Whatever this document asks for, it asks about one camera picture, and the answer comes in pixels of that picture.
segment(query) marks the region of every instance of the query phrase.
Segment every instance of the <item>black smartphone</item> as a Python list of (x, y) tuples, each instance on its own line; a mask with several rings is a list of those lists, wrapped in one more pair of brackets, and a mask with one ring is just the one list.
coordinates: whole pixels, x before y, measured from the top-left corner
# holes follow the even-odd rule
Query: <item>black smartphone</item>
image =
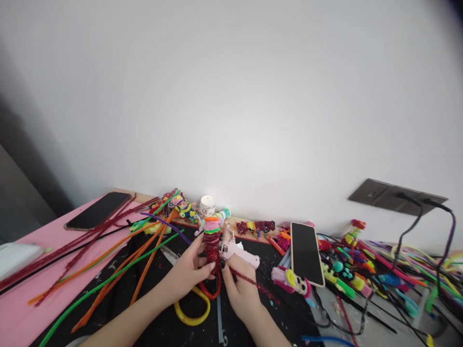
[(64, 224), (67, 230), (88, 231), (109, 219), (132, 195), (110, 192)]
[(316, 287), (325, 286), (317, 233), (308, 225), (291, 223), (291, 270)]

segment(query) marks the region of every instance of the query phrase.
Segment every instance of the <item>hand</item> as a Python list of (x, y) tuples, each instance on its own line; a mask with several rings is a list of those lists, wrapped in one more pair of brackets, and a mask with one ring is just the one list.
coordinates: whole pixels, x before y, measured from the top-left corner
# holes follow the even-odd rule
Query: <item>hand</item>
[(168, 305), (183, 298), (199, 282), (205, 279), (215, 279), (215, 276), (211, 275), (211, 271), (215, 268), (216, 263), (206, 265), (207, 259), (198, 257), (204, 251), (203, 238), (204, 234), (201, 234), (194, 240), (172, 270), (159, 283), (163, 287), (164, 299)]
[(235, 283), (230, 267), (253, 281), (256, 281), (256, 271), (245, 260), (235, 254), (226, 262), (225, 267), (223, 267), (223, 264), (222, 260), (222, 275), (231, 307), (239, 319), (245, 325), (248, 325), (256, 315), (259, 315), (260, 310), (263, 308), (259, 292), (255, 285), (241, 277), (237, 276), (237, 282)]

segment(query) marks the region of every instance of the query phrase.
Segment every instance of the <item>person's right hand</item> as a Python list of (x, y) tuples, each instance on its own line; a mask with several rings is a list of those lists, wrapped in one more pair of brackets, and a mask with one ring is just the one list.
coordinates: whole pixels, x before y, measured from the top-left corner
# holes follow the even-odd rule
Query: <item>person's right hand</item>
[(245, 260), (235, 254), (226, 262), (225, 268), (222, 268), (223, 281), (227, 287), (227, 295), (231, 307), (239, 319), (244, 324), (247, 324), (256, 315), (259, 315), (263, 305), (260, 302), (257, 287), (238, 276), (235, 283), (230, 272), (230, 267), (253, 281), (256, 281), (256, 271)]

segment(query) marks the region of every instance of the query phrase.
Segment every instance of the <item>white bottle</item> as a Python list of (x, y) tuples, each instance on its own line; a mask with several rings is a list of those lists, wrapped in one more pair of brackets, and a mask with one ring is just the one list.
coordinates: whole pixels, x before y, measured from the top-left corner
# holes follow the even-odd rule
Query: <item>white bottle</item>
[(212, 217), (216, 214), (216, 205), (214, 199), (209, 195), (204, 195), (199, 203), (199, 215), (202, 219), (206, 217)]

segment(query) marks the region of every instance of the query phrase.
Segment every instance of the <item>pink mat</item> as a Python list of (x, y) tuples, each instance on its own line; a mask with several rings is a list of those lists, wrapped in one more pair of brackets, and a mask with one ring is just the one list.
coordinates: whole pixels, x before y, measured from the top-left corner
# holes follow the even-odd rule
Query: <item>pink mat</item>
[[(34, 242), (43, 248), (52, 247), (57, 250), (82, 235), (82, 231), (65, 230), (63, 225), (97, 200), (98, 199), (95, 199), (69, 212), (67, 215), (23, 237), (18, 240), (18, 242)], [(138, 205), (138, 203), (132, 202), (128, 208), (133, 208)], [(140, 219), (140, 215), (133, 214), (129, 216), (129, 218), (134, 222)], [(115, 229), (117, 229), (117, 227), (110, 227), (108, 232)], [(79, 260), (74, 268), (71, 269), (70, 273), (76, 272), (101, 256), (111, 246), (129, 235), (129, 233), (129, 229), (124, 229), (98, 240), (84, 257)], [(50, 265), (45, 270), (0, 296), (0, 341), (2, 347), (29, 346), (48, 325), (59, 316), (87, 284), (98, 276), (101, 269), (111, 261), (115, 254), (116, 253), (113, 253), (97, 266), (84, 272), (73, 279), (71, 283), (64, 285), (56, 292), (52, 293), (39, 307), (29, 306), (27, 301), (46, 291), (63, 273), (66, 264), (75, 256), (75, 253)]]

